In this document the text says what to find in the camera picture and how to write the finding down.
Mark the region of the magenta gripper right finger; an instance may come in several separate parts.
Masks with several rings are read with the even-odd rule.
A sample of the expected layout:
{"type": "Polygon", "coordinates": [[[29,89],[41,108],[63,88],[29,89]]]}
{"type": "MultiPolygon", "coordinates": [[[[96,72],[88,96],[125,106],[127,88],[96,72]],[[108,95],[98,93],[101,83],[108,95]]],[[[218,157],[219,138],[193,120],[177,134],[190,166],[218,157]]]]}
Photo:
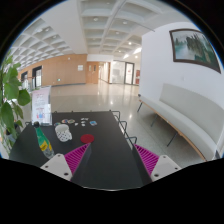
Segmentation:
{"type": "Polygon", "coordinates": [[[159,156],[137,144],[135,144],[134,147],[145,171],[152,181],[159,180],[165,176],[181,170],[181,167],[167,155],[159,156]]]}

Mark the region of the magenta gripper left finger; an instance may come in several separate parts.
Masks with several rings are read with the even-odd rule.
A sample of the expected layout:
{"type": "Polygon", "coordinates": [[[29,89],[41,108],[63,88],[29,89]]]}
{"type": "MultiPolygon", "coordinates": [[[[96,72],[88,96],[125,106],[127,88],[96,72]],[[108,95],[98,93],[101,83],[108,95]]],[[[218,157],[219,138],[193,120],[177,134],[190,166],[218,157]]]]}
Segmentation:
{"type": "Polygon", "coordinates": [[[41,169],[65,180],[80,181],[91,155],[91,144],[84,144],[69,153],[56,154],[41,169]]]}

